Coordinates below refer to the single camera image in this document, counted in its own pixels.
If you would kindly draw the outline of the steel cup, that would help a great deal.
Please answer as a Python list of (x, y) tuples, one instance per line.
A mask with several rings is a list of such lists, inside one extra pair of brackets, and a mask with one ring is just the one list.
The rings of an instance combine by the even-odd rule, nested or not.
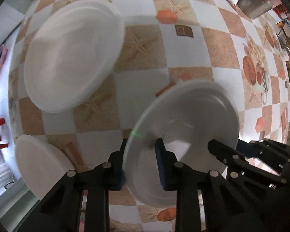
[(271, 0), (238, 0), (237, 6), (250, 19), (256, 19), (272, 9)]

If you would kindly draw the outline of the checkered tablecloth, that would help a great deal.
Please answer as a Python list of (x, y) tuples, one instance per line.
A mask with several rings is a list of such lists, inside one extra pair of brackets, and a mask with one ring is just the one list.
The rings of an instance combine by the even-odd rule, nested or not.
[(78, 171), (117, 150), (149, 104), (174, 83), (222, 85), (235, 101), (239, 137), (286, 142), (289, 80), (270, 15), (248, 18), (226, 0), (103, 0), (127, 25), (114, 70), (80, 106), (46, 113), (29, 98), (24, 63), (52, 14), (79, 0), (34, 0), (13, 52), (9, 99), (13, 137), (30, 135), (64, 153)]

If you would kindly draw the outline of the large white bowl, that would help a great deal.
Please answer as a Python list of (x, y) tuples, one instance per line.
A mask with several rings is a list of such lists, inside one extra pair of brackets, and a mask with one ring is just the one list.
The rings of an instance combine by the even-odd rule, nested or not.
[(210, 154), (215, 139), (236, 148), (239, 118), (234, 101), (218, 83), (189, 80), (179, 83), (144, 111), (132, 129), (124, 153), (126, 185), (135, 199), (152, 207), (176, 203), (175, 192), (163, 190), (155, 156), (155, 142), (162, 139), (178, 161), (200, 172), (224, 172), (225, 166)]

